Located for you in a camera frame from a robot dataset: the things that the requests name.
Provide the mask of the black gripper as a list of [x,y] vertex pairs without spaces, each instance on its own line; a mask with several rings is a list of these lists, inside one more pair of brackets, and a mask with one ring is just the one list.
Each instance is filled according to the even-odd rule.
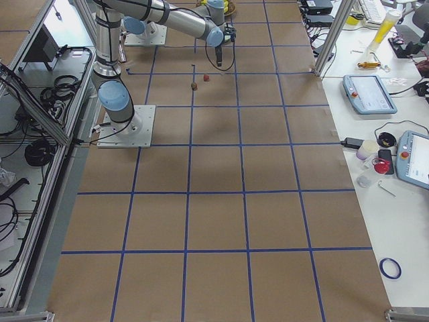
[[[235,42],[236,29],[233,26],[229,25],[228,23],[225,23],[223,35],[224,35],[223,42]],[[215,48],[215,55],[216,55],[217,66],[222,66],[222,46],[221,45]]]

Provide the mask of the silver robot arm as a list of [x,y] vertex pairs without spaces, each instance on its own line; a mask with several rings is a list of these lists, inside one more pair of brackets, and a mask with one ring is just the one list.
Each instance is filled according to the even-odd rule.
[[121,1],[109,7],[137,21],[154,22],[182,32],[214,48],[219,69],[223,64],[223,45],[235,41],[236,31],[225,21],[225,3],[206,1],[194,9],[176,7],[168,1]]
[[99,101],[110,118],[114,134],[124,136],[138,132],[141,121],[135,115],[131,95],[121,80],[119,36],[121,14],[104,1],[96,1],[96,60],[92,80]]

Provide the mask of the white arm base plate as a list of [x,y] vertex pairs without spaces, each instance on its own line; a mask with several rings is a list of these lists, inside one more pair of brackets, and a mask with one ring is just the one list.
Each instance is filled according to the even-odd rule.
[[156,106],[135,105],[134,110],[133,119],[127,127],[125,127],[127,122],[112,123],[107,112],[104,113],[103,122],[109,125],[101,128],[101,138],[97,140],[99,148],[149,148],[151,146]]
[[142,34],[127,34],[125,46],[147,47],[147,46],[163,46],[166,43],[167,27],[155,25],[155,29],[147,26]]

